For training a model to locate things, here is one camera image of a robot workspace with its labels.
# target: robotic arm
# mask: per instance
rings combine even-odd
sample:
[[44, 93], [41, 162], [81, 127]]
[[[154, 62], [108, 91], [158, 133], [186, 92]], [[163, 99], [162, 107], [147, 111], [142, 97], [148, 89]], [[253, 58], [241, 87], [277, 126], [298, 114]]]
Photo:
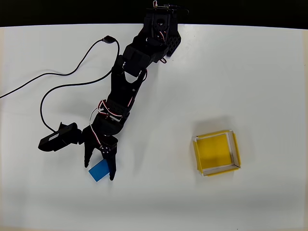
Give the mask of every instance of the robotic arm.
[[[60, 123], [58, 131], [41, 139], [38, 148], [42, 151], [58, 151], [67, 145], [85, 146], [85, 167], [88, 167], [94, 148], [101, 151], [106, 159], [110, 180], [116, 172], [116, 152], [118, 134], [129, 117], [138, 90], [147, 77], [147, 67], [152, 63], [170, 57], [181, 42], [178, 33], [177, 9], [175, 5], [157, 6], [147, 9], [144, 25], [140, 33], [129, 44], [123, 55], [117, 55], [111, 72], [111, 92], [107, 100], [98, 105], [98, 114], [92, 124], [82, 131], [76, 123]], [[106, 43], [117, 42], [111, 36], [103, 39]], [[137, 79], [126, 81], [125, 72]]]

